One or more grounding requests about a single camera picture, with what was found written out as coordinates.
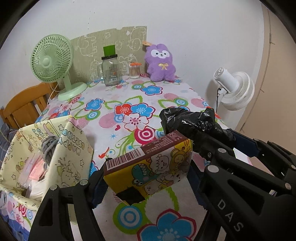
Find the black plastic bag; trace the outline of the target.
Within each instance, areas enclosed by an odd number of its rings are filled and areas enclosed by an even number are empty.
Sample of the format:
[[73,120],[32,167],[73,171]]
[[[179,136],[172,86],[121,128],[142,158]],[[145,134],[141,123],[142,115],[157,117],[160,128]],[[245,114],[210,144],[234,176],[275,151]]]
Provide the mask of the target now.
[[233,134],[216,122],[215,111],[212,108],[206,108],[201,112],[191,112],[184,108],[165,108],[159,117],[165,134],[178,131],[193,141],[207,134],[227,147],[234,148]]

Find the pink paper packet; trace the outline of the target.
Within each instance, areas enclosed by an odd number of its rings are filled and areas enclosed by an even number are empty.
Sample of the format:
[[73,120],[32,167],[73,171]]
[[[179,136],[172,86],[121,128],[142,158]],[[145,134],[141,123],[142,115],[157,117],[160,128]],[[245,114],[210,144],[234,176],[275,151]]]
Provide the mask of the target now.
[[40,161],[37,161],[37,163],[31,170],[29,174],[29,179],[35,180],[35,181],[41,180],[44,177],[46,170],[47,170],[47,163],[42,158]]

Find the clear plastic pen pouch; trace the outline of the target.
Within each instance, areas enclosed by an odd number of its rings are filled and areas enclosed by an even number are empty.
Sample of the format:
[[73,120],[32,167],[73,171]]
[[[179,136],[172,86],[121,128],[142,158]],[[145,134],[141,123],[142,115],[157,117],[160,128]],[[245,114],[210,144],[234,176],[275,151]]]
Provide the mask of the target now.
[[35,152],[32,154],[26,161],[23,166],[23,169],[18,177],[18,183],[20,184],[21,188],[27,189],[30,180],[29,180],[29,175],[32,172],[34,166],[36,165],[37,161],[39,161],[42,157],[42,154],[40,151]]

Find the grey drawstring pouch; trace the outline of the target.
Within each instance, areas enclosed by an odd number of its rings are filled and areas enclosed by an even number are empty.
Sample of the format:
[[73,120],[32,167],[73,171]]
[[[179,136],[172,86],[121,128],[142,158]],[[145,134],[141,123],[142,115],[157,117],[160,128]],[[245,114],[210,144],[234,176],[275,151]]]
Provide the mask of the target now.
[[43,141],[41,145],[43,159],[48,166],[50,165],[51,159],[53,157],[53,153],[55,151],[56,145],[58,144],[59,140],[60,138],[57,136],[49,136]]

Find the white tissue pack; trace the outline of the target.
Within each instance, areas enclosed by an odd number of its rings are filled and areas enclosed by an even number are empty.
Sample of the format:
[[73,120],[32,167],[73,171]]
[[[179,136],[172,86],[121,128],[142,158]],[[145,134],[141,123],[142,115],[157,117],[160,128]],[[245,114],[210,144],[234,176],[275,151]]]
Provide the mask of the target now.
[[46,194],[46,180],[39,181],[28,179],[25,183],[26,194],[25,197],[41,202]]

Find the beige door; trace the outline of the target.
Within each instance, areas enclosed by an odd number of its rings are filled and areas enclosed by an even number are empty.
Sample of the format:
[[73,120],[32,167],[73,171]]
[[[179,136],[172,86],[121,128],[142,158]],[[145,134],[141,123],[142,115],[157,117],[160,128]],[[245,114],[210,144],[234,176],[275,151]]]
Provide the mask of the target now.
[[264,46],[255,94],[236,130],[295,153],[295,42],[274,13],[262,10]]

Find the white standing fan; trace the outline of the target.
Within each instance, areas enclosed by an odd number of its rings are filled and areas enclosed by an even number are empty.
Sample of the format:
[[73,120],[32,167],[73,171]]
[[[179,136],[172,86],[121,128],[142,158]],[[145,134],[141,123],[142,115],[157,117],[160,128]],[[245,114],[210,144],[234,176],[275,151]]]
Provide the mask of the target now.
[[219,84],[217,108],[222,104],[227,110],[237,111],[246,107],[254,96],[255,86],[246,72],[230,74],[220,67],[214,73],[214,80]]

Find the yellow fabric storage box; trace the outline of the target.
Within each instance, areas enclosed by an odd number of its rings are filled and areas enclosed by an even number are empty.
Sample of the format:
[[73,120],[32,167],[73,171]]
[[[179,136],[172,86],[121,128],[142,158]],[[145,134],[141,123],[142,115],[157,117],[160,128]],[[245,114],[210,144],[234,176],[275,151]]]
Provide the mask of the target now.
[[70,115],[20,128],[1,166],[1,191],[36,210],[51,186],[71,187],[88,179],[93,152]]

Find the floral tablecloth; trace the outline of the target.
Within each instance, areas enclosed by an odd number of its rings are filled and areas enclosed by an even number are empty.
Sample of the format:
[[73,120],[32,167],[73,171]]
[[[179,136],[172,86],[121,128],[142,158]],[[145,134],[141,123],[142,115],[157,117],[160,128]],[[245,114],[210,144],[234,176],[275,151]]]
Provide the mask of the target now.
[[[34,123],[68,115],[78,121],[94,151],[89,179],[108,158],[161,138],[159,113],[169,107],[197,112],[207,104],[179,79],[154,83],[147,77],[133,80],[126,76],[116,86],[95,80],[71,99],[53,99]],[[191,160],[200,169],[207,164],[195,152]],[[1,216],[17,240],[29,240],[38,209],[29,209],[1,191]],[[108,189],[93,212],[106,240],[193,240],[206,213],[187,177],[133,205]]]

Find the purple plush bunny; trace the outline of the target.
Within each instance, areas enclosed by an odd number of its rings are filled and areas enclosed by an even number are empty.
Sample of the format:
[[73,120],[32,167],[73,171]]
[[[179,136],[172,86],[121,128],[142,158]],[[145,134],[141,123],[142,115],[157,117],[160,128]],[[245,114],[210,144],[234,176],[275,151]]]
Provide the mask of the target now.
[[151,45],[146,48],[144,56],[147,74],[153,82],[173,81],[176,68],[173,56],[164,44]]

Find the grey plaid pillow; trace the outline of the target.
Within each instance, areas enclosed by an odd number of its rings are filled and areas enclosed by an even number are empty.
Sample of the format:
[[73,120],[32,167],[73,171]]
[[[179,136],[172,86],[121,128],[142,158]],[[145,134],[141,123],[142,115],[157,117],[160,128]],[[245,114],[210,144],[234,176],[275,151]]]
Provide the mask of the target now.
[[0,158],[3,161],[4,156],[11,144],[12,139],[14,138],[17,130],[10,128],[6,123],[4,123],[1,127],[0,133]]

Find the toothpick jar orange lid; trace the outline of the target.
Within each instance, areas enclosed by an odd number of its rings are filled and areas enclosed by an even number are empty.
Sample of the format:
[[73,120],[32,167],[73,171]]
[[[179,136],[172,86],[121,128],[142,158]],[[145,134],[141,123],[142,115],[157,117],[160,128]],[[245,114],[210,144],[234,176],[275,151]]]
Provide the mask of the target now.
[[131,62],[129,64],[129,76],[132,79],[137,79],[140,77],[140,67],[141,63],[138,62]]

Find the glass mason jar mug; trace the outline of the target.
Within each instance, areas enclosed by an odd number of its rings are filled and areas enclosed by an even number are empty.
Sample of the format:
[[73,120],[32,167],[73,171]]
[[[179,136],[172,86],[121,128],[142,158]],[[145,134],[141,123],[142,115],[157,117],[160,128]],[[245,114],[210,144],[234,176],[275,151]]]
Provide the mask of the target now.
[[103,47],[103,56],[101,57],[102,78],[106,86],[118,85],[121,80],[119,62],[117,59],[115,45]]

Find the green desk fan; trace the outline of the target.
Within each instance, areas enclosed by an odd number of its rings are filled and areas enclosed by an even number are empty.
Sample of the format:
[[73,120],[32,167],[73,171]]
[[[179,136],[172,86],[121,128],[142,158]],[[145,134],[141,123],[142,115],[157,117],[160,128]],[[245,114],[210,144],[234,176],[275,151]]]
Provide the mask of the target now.
[[71,99],[86,90],[87,84],[72,84],[69,71],[73,63],[73,48],[68,38],[53,34],[41,39],[31,54],[31,70],[41,82],[62,81],[65,88],[58,94],[59,101]]

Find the green patterned wall board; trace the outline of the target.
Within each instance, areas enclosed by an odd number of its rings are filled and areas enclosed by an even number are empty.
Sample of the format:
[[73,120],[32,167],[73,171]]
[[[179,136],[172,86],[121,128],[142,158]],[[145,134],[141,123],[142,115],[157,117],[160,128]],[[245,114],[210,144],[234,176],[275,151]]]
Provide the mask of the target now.
[[70,80],[90,82],[102,77],[102,58],[117,55],[121,75],[128,75],[129,64],[140,63],[141,73],[145,73],[146,26],[131,26],[108,29],[82,35],[70,42],[73,47],[73,63],[69,71]]

